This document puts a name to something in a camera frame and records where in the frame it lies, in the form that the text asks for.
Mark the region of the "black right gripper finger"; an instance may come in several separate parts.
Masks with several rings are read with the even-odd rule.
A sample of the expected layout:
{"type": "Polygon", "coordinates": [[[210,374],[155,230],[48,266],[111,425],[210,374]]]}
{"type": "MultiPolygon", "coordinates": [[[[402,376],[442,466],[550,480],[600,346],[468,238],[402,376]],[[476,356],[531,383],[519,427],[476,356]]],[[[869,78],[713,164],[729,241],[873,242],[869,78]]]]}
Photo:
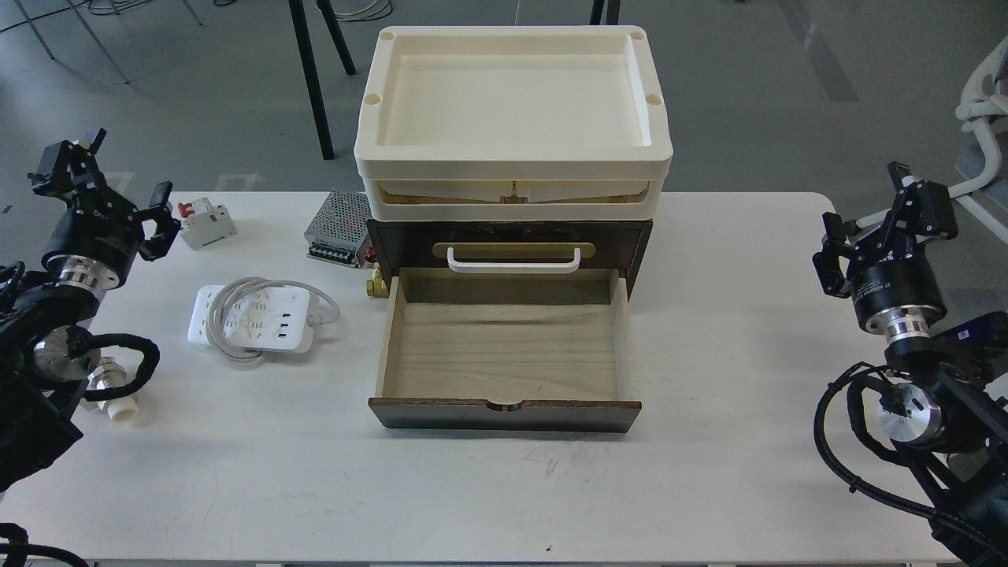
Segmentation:
{"type": "Polygon", "coordinates": [[[892,161],[887,171],[896,197],[882,223],[870,233],[871,256],[921,256],[929,241],[958,236],[953,201],[944,184],[911,175],[892,161]]]}
{"type": "Polygon", "coordinates": [[[822,248],[813,255],[813,267],[816,269],[822,290],[826,295],[835,298],[849,298],[851,285],[841,269],[840,258],[853,259],[853,247],[847,237],[856,234],[860,227],[856,221],[843,221],[843,218],[833,212],[822,214],[825,235],[822,237],[822,248]]]}

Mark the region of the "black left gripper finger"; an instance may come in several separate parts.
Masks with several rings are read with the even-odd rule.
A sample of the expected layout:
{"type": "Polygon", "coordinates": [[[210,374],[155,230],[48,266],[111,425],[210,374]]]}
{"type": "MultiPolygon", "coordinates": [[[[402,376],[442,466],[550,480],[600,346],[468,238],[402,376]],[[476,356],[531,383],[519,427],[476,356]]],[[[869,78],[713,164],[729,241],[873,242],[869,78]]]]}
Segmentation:
{"type": "Polygon", "coordinates": [[[98,128],[76,141],[62,140],[44,148],[36,172],[29,173],[36,196],[71,198],[76,191],[86,191],[90,184],[107,187],[98,168],[96,154],[107,130],[98,128]]]}
{"type": "Polygon", "coordinates": [[[144,239],[138,244],[138,254],[144,261],[157,261],[169,254],[170,248],[180,233],[181,222],[173,218],[172,208],[170,208],[169,197],[172,194],[173,183],[161,182],[151,195],[149,205],[146,209],[141,209],[135,215],[138,226],[142,228],[142,223],[154,222],[155,231],[151,237],[144,239]]]}

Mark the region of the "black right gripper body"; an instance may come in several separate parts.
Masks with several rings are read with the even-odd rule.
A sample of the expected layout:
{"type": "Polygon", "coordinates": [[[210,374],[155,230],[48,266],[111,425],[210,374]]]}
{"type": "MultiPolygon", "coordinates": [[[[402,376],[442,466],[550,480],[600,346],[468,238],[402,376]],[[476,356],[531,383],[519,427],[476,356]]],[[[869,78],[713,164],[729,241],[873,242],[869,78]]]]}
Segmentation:
{"type": "Polygon", "coordinates": [[[861,330],[881,332],[881,314],[895,308],[918,309],[928,325],[947,315],[925,245],[918,237],[898,236],[889,246],[871,239],[851,247],[845,255],[850,297],[861,330]]]}

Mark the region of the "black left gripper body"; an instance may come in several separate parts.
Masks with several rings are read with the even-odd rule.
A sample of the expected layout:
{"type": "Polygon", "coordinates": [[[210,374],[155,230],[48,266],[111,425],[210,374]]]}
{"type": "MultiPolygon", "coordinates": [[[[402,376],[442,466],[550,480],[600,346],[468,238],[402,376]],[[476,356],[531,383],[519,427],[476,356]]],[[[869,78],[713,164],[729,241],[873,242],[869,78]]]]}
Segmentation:
{"type": "Polygon", "coordinates": [[[94,278],[104,290],[122,287],[139,255],[142,240],[154,234],[154,222],[138,226],[137,205],[111,187],[87,187],[59,198],[66,212],[48,242],[41,265],[55,276],[71,268],[72,259],[98,263],[94,278]]]}

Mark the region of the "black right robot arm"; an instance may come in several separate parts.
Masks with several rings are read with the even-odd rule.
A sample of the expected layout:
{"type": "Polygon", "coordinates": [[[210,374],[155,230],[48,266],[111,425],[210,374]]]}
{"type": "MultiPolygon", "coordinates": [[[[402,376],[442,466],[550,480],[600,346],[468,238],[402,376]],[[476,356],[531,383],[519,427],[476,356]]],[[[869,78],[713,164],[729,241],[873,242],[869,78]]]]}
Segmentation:
{"type": "Polygon", "coordinates": [[[939,334],[947,313],[925,257],[930,240],[958,235],[943,184],[887,166],[895,198],[872,231],[822,216],[811,258],[826,295],[850,298],[859,327],[887,342],[883,365],[859,362],[828,385],[813,418],[818,455],[853,493],[928,521],[932,537],[969,566],[1006,564],[1006,399],[988,384],[1006,374],[1006,313],[996,311],[939,334]],[[928,503],[875,487],[829,448],[825,417],[843,392],[857,441],[910,470],[928,503]]]}

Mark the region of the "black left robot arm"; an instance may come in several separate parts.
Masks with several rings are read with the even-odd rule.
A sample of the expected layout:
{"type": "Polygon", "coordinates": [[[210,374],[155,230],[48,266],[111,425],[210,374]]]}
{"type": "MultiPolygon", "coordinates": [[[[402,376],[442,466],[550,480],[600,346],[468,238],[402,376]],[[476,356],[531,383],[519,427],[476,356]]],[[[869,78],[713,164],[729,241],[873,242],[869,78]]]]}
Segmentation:
{"type": "Polygon", "coordinates": [[[4,491],[52,466],[82,438],[72,423],[80,402],[136,394],[161,361],[147,338],[94,335],[83,326],[107,291],[126,284],[136,258],[163,258],[181,229],[169,208],[172,183],[158,184],[145,209],[108,185],[96,161],[105,137],[98,128],[43,151],[29,175],[33,193],[61,200],[65,214],[38,272],[21,261],[2,269],[4,491]]]}

